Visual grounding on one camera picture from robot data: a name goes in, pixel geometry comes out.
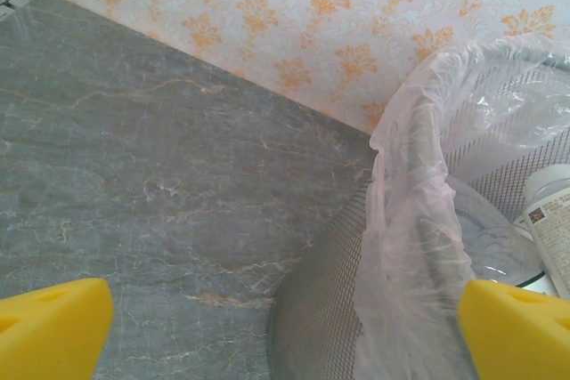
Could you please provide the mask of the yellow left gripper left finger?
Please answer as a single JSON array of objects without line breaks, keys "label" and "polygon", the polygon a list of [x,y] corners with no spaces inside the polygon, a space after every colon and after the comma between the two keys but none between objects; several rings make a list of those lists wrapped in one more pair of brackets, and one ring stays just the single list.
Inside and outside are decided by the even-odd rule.
[{"label": "yellow left gripper left finger", "polygon": [[0,380],[92,380],[113,315],[104,279],[0,299]]}]

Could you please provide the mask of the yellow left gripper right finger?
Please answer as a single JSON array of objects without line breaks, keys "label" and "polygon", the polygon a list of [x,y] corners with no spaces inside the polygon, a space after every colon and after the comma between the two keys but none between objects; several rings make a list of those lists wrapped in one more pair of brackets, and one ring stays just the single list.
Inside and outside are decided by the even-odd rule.
[{"label": "yellow left gripper right finger", "polygon": [[458,319],[479,380],[570,380],[570,301],[471,280]]}]

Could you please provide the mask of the clear plastic bottle printed label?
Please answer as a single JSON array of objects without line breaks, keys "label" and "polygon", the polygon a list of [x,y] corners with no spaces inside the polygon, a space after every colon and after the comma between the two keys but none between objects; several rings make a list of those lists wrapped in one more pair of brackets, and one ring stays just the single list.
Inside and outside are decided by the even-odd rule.
[{"label": "clear plastic bottle printed label", "polygon": [[570,300],[570,164],[540,168],[515,181],[515,226],[536,248],[540,272],[524,289]]}]

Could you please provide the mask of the translucent plastic bin liner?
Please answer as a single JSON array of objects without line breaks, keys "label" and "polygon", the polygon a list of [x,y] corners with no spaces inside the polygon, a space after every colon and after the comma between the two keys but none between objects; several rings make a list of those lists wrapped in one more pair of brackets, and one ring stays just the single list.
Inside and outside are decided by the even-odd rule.
[{"label": "translucent plastic bin liner", "polygon": [[460,41],[404,80],[371,140],[377,156],[355,284],[360,380],[479,380],[460,332],[477,279],[451,176],[515,227],[519,178],[570,161],[570,42]]}]

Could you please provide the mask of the grey metal mesh bin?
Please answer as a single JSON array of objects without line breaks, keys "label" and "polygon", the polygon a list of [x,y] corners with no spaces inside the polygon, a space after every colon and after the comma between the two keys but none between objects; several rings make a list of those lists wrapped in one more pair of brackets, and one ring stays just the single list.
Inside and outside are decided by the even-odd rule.
[{"label": "grey metal mesh bin", "polygon": [[354,292],[372,174],[279,288],[269,322],[274,380],[360,380]]}]

